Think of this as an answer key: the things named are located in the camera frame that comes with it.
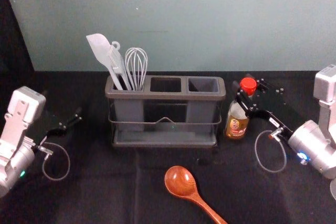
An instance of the utensil holder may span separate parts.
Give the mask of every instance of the utensil holder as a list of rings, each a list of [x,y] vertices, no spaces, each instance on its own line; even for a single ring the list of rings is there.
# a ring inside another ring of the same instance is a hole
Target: utensil holder
[[[115,146],[210,147],[225,99],[219,77],[146,76],[140,91],[117,90],[108,77]]]

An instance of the gray wall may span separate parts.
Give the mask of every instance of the gray wall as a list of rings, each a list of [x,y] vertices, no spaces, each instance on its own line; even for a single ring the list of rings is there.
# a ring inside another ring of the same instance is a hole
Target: gray wall
[[[149,69],[317,70],[336,63],[336,0],[10,0],[36,70],[104,70],[102,33]]]

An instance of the gray cable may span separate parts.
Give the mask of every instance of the gray cable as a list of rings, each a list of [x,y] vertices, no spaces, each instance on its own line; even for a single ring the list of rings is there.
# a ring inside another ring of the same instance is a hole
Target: gray cable
[[[65,178],[68,176],[69,172],[70,172],[70,157],[69,157],[69,154],[68,154],[67,151],[66,151],[62,146],[60,146],[59,144],[45,142],[45,140],[46,140],[46,138],[43,140],[43,143],[44,143],[44,144],[50,144],[50,145],[58,146],[59,148],[61,148],[61,150],[64,151],[65,155],[67,155],[68,163],[69,163],[68,170],[67,170],[67,172],[65,173],[65,175],[64,175],[63,177],[61,177],[61,178],[52,178],[52,177],[50,177],[50,176],[46,173],[46,170],[45,170],[45,164],[46,164],[46,162],[47,162],[47,159],[48,159],[49,155],[46,156],[46,158],[44,159],[43,164],[42,164],[42,172],[43,172],[44,176],[46,176],[48,179],[50,179],[50,180],[52,180],[52,181],[61,181],[61,180],[65,179]]]
[[[286,165],[287,165],[287,156],[286,156],[285,149],[284,149],[284,147],[283,147],[283,145],[282,145],[281,142],[278,142],[278,143],[280,144],[280,147],[281,147],[281,149],[282,149],[282,153],[284,154],[284,155],[283,155],[283,156],[284,156],[284,157],[283,157],[284,160],[283,160],[283,166],[282,166],[282,168],[280,168],[280,169],[278,169],[278,170],[270,170],[270,169],[267,169],[264,165],[262,165],[262,163],[261,163],[261,161],[260,161],[260,159],[259,159],[258,152],[257,152],[257,143],[258,143],[258,140],[259,140],[260,136],[263,135],[263,134],[266,133],[266,132],[272,133],[271,130],[265,130],[265,131],[261,132],[261,133],[257,136],[257,138],[256,138],[256,142],[254,143],[254,151],[255,151],[255,154],[256,154],[257,161],[258,161],[259,165],[260,165],[264,170],[266,170],[266,171],[268,171],[268,172],[270,172],[270,173],[279,173],[279,172],[282,172],[283,169],[285,169],[285,167],[286,167]]]

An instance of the sauce bottle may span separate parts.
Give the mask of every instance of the sauce bottle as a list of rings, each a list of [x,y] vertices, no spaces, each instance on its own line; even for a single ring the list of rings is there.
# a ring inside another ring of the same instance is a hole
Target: sauce bottle
[[[240,82],[240,88],[243,89],[249,97],[252,97],[257,89],[255,79],[245,77]],[[225,135],[231,139],[240,139],[245,135],[249,118],[245,111],[236,100],[230,104],[225,126]]]

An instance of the white spatula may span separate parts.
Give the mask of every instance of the white spatula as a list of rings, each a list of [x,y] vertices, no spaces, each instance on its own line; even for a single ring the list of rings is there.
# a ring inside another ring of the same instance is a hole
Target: white spatula
[[[112,80],[118,90],[123,90],[119,79],[114,73],[109,58],[110,43],[103,34],[91,34],[86,36],[96,59],[110,72]]]

